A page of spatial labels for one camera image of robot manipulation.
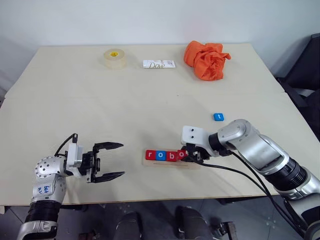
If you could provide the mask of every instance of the blue letter block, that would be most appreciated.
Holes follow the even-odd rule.
[[[155,160],[165,161],[166,160],[166,151],[156,151],[155,152]]]
[[[224,115],[222,113],[213,114],[213,119],[215,121],[223,121],[223,120],[225,120]]]

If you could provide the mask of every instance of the wooden table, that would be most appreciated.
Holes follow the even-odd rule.
[[[233,59],[226,62],[225,78],[215,82],[196,79],[184,65],[185,46],[122,46],[128,66],[110,70],[100,57],[113,47],[40,48],[7,93],[0,109],[0,205],[28,205],[35,164],[72,133],[85,151],[94,143],[123,143],[99,156],[101,173],[126,173],[97,184],[68,177],[65,204],[260,196],[233,172],[142,165],[145,149],[179,149],[184,125],[216,132],[240,118],[320,177],[317,138],[249,44],[224,45]],[[143,69],[143,59],[175,60],[177,68]],[[225,121],[213,121],[216,112]],[[208,163],[249,174],[232,156]]]

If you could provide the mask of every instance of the masking tape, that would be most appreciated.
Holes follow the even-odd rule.
[[[123,69],[127,63],[125,52],[119,48],[109,49],[104,53],[104,62],[110,69]]]

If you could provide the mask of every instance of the orange cloth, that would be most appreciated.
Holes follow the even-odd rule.
[[[231,59],[229,53],[222,53],[220,43],[205,45],[192,41],[184,52],[184,62],[194,67],[194,74],[205,81],[214,81],[224,78],[223,69],[226,59]]]

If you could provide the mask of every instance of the gray floor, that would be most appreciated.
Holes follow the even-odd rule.
[[[279,216],[266,197],[237,201],[226,205],[215,199],[166,200],[130,203],[92,204],[86,211],[61,209],[57,240],[78,240],[80,233],[95,230],[101,240],[113,238],[117,222],[129,212],[142,216],[144,240],[177,239],[175,210],[190,206],[198,210],[208,223],[220,219],[233,221],[239,240],[299,240],[291,227]],[[28,207],[12,206],[0,214],[0,239],[15,240]]]

